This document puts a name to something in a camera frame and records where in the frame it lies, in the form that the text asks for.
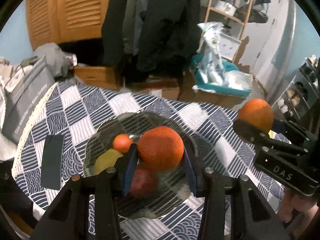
red apple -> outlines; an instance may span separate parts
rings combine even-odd
[[[152,195],[157,188],[158,178],[152,171],[137,165],[134,172],[129,195],[135,198]]]

smartphone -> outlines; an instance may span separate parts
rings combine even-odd
[[[63,135],[47,135],[44,141],[41,186],[55,190],[61,189],[61,159],[63,152]]]

yellow fruit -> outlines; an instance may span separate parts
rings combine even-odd
[[[118,158],[123,154],[115,149],[109,149],[98,157],[94,164],[94,174],[98,175],[101,171],[108,167],[113,167],[116,164]]]

cardboard box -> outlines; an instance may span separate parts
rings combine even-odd
[[[113,67],[75,66],[73,73],[90,86],[119,90],[122,85],[120,73],[115,71]]]
[[[192,87],[196,84],[196,81],[190,71],[185,73],[182,85],[180,86],[179,100],[185,102],[206,102],[217,106],[226,108],[233,108],[235,105],[242,103],[245,98],[214,94],[198,90],[195,92]]]
[[[149,94],[170,100],[177,100],[180,92],[176,79],[150,80],[149,82],[135,83],[128,88],[135,93]]]

orange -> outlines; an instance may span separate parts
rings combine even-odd
[[[121,153],[126,153],[129,150],[131,144],[132,139],[129,138],[129,136],[127,136],[126,134],[119,134],[113,140],[112,147]]]
[[[271,130],[274,116],[271,106],[262,99],[251,99],[238,112],[238,118],[244,120],[265,133]]]
[[[154,172],[174,169],[183,156],[181,137],[165,126],[146,131],[140,137],[137,148],[142,166]]]

